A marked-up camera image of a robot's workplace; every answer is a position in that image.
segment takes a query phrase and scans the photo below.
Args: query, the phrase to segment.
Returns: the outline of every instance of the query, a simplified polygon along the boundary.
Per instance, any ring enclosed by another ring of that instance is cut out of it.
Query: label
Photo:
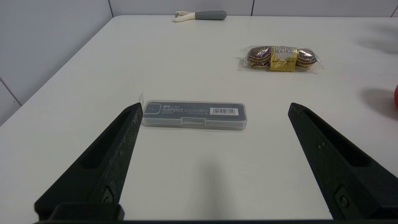
[[[297,48],[287,46],[271,47],[271,71],[294,71],[296,60]]]
[[[234,115],[238,116],[237,108],[214,108],[210,107],[210,115]]]

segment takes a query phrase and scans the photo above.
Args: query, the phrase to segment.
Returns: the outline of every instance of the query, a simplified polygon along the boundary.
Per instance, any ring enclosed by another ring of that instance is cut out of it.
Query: white table
[[[398,18],[118,16],[0,127],[0,217],[34,202],[127,106],[241,102],[244,131],[141,127],[125,219],[329,219],[287,117],[303,104],[398,175]],[[310,47],[324,70],[238,71],[250,45]]]

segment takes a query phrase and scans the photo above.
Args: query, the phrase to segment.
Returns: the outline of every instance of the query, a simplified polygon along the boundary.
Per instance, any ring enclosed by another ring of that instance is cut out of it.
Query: clear plastic case
[[[150,100],[142,124],[156,127],[243,130],[247,116],[241,103]]]

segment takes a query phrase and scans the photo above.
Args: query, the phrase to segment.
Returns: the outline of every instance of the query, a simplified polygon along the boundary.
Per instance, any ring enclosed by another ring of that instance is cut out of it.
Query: gray handle
[[[224,20],[226,18],[226,11],[203,11],[195,12],[195,19],[197,20]]]

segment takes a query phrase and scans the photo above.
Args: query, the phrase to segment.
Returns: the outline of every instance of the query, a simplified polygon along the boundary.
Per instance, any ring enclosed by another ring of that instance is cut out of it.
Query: ferrero rocher package
[[[248,49],[244,66],[249,69],[307,71],[313,70],[315,67],[322,67],[319,58],[309,48],[251,46]]]

